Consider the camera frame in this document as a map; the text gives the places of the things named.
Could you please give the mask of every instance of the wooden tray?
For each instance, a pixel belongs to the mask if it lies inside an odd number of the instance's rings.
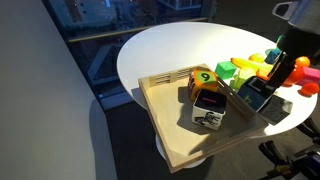
[[[218,92],[228,97],[218,131],[191,121],[189,73],[210,70],[205,64],[139,79],[149,116],[171,172],[216,154],[261,131],[268,124],[220,78]]]

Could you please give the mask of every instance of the table pedestal base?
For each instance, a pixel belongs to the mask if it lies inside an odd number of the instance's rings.
[[[160,141],[159,141],[159,138],[158,138],[158,135],[156,135],[156,146],[157,146],[157,149],[158,149],[160,155],[163,157],[163,159],[166,160],[164,153],[163,153],[163,150],[162,150],[162,147],[161,147],[161,144],[160,144]],[[203,159],[201,159],[193,164],[190,164],[189,166],[186,166],[184,168],[194,168],[194,167],[200,165],[204,160],[206,160],[206,158],[203,158]]]

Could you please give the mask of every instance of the table top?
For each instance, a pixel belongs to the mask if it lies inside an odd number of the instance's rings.
[[[122,47],[117,61],[119,78],[129,95],[147,108],[138,79],[198,64],[215,69],[218,62],[232,57],[247,59],[251,54],[265,54],[276,44],[241,29],[213,23],[180,22],[159,25],[142,31]],[[303,97],[301,86],[277,89],[278,96],[293,103],[289,116],[277,125],[269,124],[252,138],[288,131],[310,116],[317,95]]]

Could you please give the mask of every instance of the glass window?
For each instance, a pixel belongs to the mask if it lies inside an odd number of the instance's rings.
[[[141,27],[208,21],[203,1],[208,0],[43,0],[98,99],[125,93],[116,64],[127,40]]]

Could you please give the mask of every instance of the pink block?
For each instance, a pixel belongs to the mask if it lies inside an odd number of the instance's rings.
[[[320,82],[320,70],[318,69],[313,69],[309,67],[302,67],[304,76],[301,80],[299,80],[296,84],[303,86],[306,83],[319,83]]]

